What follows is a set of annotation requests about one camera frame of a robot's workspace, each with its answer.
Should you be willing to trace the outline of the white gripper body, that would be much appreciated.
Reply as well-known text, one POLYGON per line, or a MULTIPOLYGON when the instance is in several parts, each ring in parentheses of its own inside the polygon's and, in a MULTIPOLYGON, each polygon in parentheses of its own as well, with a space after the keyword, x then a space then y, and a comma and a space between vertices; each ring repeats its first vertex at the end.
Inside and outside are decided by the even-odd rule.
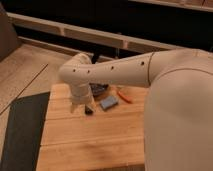
POLYGON ((74 112, 79 105, 88 105, 92 102, 92 92, 88 84, 70 86, 70 111, 74 112))

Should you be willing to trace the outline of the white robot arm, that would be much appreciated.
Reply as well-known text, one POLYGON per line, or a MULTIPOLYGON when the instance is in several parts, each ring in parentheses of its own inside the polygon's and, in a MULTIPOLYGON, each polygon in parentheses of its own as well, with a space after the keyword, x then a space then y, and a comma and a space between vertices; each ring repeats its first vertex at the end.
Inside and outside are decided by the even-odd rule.
POLYGON ((91 83, 149 89, 144 106, 146 171, 213 171, 213 54, 159 51, 93 64, 79 53, 59 70, 71 102, 91 102, 91 83))

